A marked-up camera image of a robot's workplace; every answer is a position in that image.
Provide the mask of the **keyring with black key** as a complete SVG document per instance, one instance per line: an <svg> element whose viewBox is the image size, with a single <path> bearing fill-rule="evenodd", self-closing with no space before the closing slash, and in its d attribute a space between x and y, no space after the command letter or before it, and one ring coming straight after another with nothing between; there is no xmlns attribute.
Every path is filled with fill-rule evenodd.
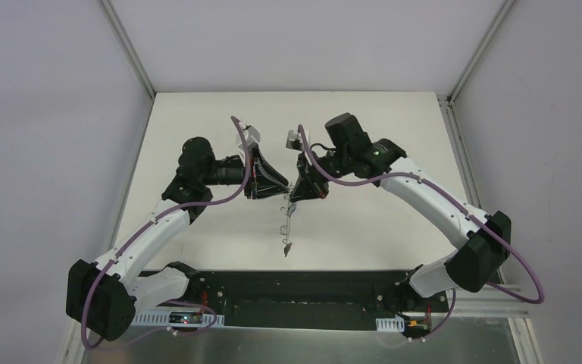
<svg viewBox="0 0 582 364"><path fill-rule="evenodd" d="M284 245L283 248L283 256L286 258L289 255L290 250L293 247L293 242L291 240L291 228L292 228L292 216L288 216L286 213L287 206L292 202L291 201L291 192L293 189L293 185L288 188L288 191L283 196L284 200L286 201L286 205L280 208L281 212L285 215L285 223L280 226L279 233L283 237L282 244Z"/></svg>

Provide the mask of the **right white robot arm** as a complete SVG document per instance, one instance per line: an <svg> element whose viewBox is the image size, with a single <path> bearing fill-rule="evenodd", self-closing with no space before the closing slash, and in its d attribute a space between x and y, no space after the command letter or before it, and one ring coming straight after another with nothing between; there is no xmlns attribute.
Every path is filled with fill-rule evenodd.
<svg viewBox="0 0 582 364"><path fill-rule="evenodd" d="M408 203L455 247L454 253L418 266L399 284L397 297L406 309L421 309L443 290L481 290L510 255L510 217L501 211L490 215L456 199L394 142L385 138L372 142L350 113L329 120L325 129L333 147L321 157L311 151L305 133L288 133L287 148L300 152L291 202L324 199L330 182L354 174L362 184L371 183Z"/></svg>

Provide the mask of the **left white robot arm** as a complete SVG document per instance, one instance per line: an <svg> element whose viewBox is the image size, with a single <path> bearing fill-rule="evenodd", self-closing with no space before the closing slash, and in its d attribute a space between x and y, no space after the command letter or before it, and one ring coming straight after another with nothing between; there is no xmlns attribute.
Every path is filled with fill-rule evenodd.
<svg viewBox="0 0 582 364"><path fill-rule="evenodd" d="M135 315L176 300L181 306L199 301L196 270L172 262L153 278L142 270L164 246L213 205L212 186L236 185L248 199L265 199L289 191L289 181L262 156L258 142L240 145L238 155L217 159L201 136L182 146L178 166L157 205L125 243L94 262L82 259L68 272L66 313L82 325L83 343L92 349L88 333L100 340L118 339Z"/></svg>

